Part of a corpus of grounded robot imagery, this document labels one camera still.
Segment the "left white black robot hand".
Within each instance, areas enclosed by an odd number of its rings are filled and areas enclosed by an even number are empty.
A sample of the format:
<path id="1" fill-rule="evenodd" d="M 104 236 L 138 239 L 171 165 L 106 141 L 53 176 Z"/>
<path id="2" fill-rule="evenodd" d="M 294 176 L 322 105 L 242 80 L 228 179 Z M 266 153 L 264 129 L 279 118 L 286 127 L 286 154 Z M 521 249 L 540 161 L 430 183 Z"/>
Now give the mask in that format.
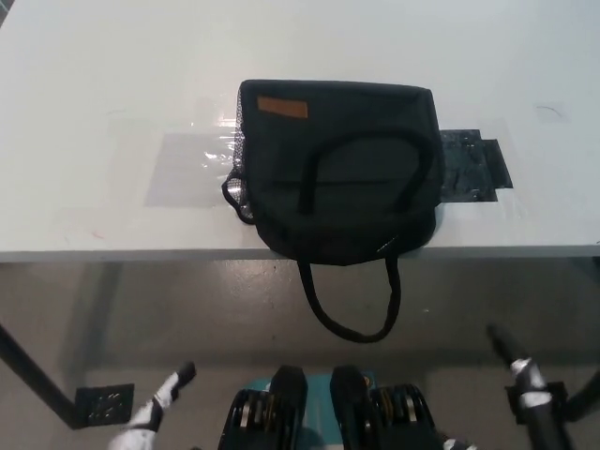
<path id="1" fill-rule="evenodd" d="M 186 362 L 136 411 L 111 440 L 109 450 L 151 450 L 154 448 L 164 413 L 179 398 L 180 390 L 196 376 L 193 362 Z"/>

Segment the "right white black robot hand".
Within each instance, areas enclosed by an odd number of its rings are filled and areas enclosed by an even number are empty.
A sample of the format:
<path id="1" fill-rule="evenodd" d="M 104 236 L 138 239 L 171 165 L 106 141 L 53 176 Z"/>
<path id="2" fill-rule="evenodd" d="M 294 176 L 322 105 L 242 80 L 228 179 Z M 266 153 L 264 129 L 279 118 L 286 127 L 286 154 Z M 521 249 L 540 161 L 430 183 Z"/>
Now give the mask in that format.
<path id="1" fill-rule="evenodd" d="M 499 325 L 490 324 L 487 335 L 494 352 L 513 375 L 519 408 L 525 410 L 549 405 L 552 395 L 548 384 L 530 353 Z"/>

